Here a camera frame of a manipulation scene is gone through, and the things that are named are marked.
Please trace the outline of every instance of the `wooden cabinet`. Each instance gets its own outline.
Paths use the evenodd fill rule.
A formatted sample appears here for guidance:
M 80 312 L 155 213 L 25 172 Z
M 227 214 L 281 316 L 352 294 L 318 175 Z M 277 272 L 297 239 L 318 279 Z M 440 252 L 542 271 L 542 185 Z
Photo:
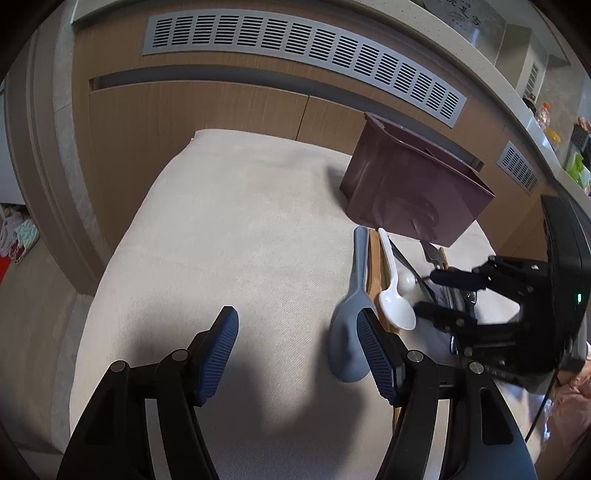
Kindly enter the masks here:
M 364 126 L 363 112 L 310 97 L 297 140 L 352 155 Z
M 297 138 L 308 97 L 224 82 L 154 82 L 89 95 L 94 174 L 86 176 L 114 250 L 166 164 L 196 130 L 224 128 Z

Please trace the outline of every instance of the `countertop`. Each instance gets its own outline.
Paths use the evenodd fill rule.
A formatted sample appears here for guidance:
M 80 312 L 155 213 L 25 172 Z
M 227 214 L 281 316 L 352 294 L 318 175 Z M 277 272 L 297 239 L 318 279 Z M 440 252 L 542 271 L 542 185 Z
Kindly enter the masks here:
M 131 1 L 77 0 L 72 14 L 72 23 Z M 496 67 L 452 27 L 410 0 L 328 0 L 328 2 L 365 12 L 369 16 L 391 24 L 441 54 L 469 75 L 522 127 L 523 133 L 531 138 L 532 145 L 539 153 L 538 164 L 544 169 L 546 175 L 552 176 L 591 220 L 591 199 L 562 169 L 531 111 Z

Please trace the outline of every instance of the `floor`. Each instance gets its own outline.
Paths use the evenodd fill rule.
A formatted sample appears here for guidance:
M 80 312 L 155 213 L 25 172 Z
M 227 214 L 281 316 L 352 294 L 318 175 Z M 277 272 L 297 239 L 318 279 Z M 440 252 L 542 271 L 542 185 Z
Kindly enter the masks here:
M 40 239 L 0 284 L 0 420 L 19 448 L 65 450 L 74 366 L 91 297 Z

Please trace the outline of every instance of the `plastic bottle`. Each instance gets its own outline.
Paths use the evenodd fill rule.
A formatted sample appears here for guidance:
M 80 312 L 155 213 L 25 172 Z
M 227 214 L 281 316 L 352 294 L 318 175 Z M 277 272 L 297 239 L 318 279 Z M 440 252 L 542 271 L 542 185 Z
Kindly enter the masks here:
M 535 114 L 535 120 L 543 131 L 550 126 L 550 104 L 548 102 L 542 103 L 538 113 Z

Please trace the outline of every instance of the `white tablecloth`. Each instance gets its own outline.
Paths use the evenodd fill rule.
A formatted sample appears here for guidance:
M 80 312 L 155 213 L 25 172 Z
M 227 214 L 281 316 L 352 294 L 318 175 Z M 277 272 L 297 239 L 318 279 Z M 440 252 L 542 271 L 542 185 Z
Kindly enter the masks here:
M 373 479 L 392 409 L 371 374 L 354 384 L 335 379 L 324 347 L 352 264 L 355 224 L 338 191 L 349 158 L 264 135 L 197 132 L 152 186 L 100 282 L 76 361 L 72 430 L 111 362 L 158 362 L 232 305 L 238 340 L 217 394 L 197 409 L 220 478 Z M 392 239 L 419 273 L 432 269 L 418 241 Z M 450 264 L 466 269 L 492 253 L 476 222 L 447 249 Z M 479 296 L 487 321 L 515 312 L 499 298 Z M 404 340 L 454 361 L 447 335 L 425 321 Z M 529 396 L 503 391 L 526 431 Z M 443 415 L 438 425 L 426 478 L 437 478 Z M 151 442 L 165 477 L 161 445 Z

